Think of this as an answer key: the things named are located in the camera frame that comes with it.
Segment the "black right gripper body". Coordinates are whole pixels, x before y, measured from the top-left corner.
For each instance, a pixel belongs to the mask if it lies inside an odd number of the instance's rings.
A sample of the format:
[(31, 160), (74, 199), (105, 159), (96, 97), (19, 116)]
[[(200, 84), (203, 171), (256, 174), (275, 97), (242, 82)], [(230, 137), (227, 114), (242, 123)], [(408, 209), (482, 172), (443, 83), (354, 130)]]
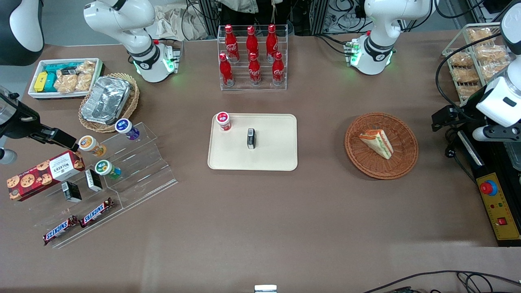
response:
[(36, 137), (41, 134), (39, 113), (22, 102), (1, 100), (0, 135), (12, 139)]

